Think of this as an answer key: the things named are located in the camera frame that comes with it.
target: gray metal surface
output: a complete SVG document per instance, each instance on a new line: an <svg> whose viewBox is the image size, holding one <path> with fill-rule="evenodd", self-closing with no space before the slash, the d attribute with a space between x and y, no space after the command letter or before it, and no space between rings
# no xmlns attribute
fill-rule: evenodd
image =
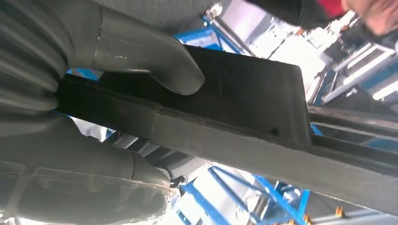
<svg viewBox="0 0 398 225"><path fill-rule="evenodd" d="M374 157L367 149L354 149L350 153L350 147L344 145L340 145L338 150L297 146L268 135L253 136L247 130L170 110L142 99L129 97L127 100L123 95L100 93L84 86L73 88L72 84L63 83L57 96L65 105L58 110L125 133L142 135L172 150L398 215L398 169L393 154ZM91 103L82 105L79 101ZM111 121L118 117L118 108L129 112L129 117L120 124ZM98 114L91 117L90 111L102 111L108 119L100 118Z"/></svg>
<svg viewBox="0 0 398 225"><path fill-rule="evenodd" d="M202 15L215 2L228 5L231 0L95 0L126 15L135 17L168 34L199 29Z"/></svg>
<svg viewBox="0 0 398 225"><path fill-rule="evenodd" d="M345 214L345 218L337 216L314 218L314 225L396 225L398 217L373 210L357 210Z"/></svg>

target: metal pipe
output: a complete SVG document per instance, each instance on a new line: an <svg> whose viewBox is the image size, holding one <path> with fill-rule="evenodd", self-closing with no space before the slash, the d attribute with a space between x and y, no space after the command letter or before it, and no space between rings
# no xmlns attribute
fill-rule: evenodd
<svg viewBox="0 0 398 225"><path fill-rule="evenodd" d="M395 62L396 59L397 59L396 56L390 56L390 57L386 58L382 62L378 63L377 66L374 66L373 68L369 69L368 71L366 71L365 73L363 73L359 77L355 78L354 80L352 80L348 84L343 85L343 86L337 88L332 93L324 96L323 97L323 103L326 104L326 103L332 101L333 99L335 99L339 95L341 95L341 94L345 93L346 91L350 90L351 88L353 88L356 84L367 80L369 77L373 76L378 70L380 70L380 68L387 67L391 63Z"/></svg>
<svg viewBox="0 0 398 225"><path fill-rule="evenodd" d="M356 60L359 56L361 56L364 52L366 52L367 50L369 50L373 46L374 46L373 43L367 43L365 46L360 48L358 51L354 52L354 54L352 54L352 56L350 56L344 62L342 62L338 66L336 66L336 68L334 70L335 71L339 71L339 70L343 69L344 67L348 66L348 64L350 64L351 62Z"/></svg>
<svg viewBox="0 0 398 225"><path fill-rule="evenodd" d="M366 135L366 136L371 136L371 137L383 138L383 139L388 139L388 140L391 140L391 141L398 142L398 138L395 138L395 137L379 135L379 134L376 134L376 133L360 131L360 130L356 130L356 129L352 129L352 128L348 128L348 127L345 128L345 127L331 125L331 124L326 124L326 123L317 123L317 122L312 122L312 123L315 124L315 125L318 125L318 126L327 127L327 128L331 128L331 129L342 130L342 131L347 131L347 132L351 132L351 133L356 133L356 134L359 134L359 135Z"/></svg>
<svg viewBox="0 0 398 225"><path fill-rule="evenodd" d="M398 140L398 117L366 112L352 112L327 106L308 105L311 122L340 130Z"/></svg>

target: blue metal beam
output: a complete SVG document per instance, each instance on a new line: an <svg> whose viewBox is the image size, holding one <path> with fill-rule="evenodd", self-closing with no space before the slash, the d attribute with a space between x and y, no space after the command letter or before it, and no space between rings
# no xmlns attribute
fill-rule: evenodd
<svg viewBox="0 0 398 225"><path fill-rule="evenodd" d="M227 194L246 212L249 213L250 217L256 221L257 224L261 224L261 219L252 213L245 202L239 198L239 196L222 180L222 178L213 170L212 167L208 169L212 177L220 184L220 186L227 192Z"/></svg>
<svg viewBox="0 0 398 225"><path fill-rule="evenodd" d="M298 215L301 216L301 218L303 218L304 214L306 213L306 207L307 207L309 197L310 197L310 191L303 189L301 191L300 206L298 207L298 210L297 210Z"/></svg>
<svg viewBox="0 0 398 225"><path fill-rule="evenodd" d="M224 216L194 187L193 182L181 186L184 191L191 194L217 225L230 225Z"/></svg>
<svg viewBox="0 0 398 225"><path fill-rule="evenodd" d="M257 182L259 182L265 189L268 190L271 198L282 208L284 209L291 217L296 221L298 225L306 225L303 217L298 214L298 212L287 203L287 201L281 196L280 193L274 190L274 187L266 180L264 177L259 175L254 175Z"/></svg>
<svg viewBox="0 0 398 225"><path fill-rule="evenodd" d="M192 225L192 223L188 220L188 218L180 210L177 210L177 215L178 215L178 217L180 217L181 221L185 225Z"/></svg>

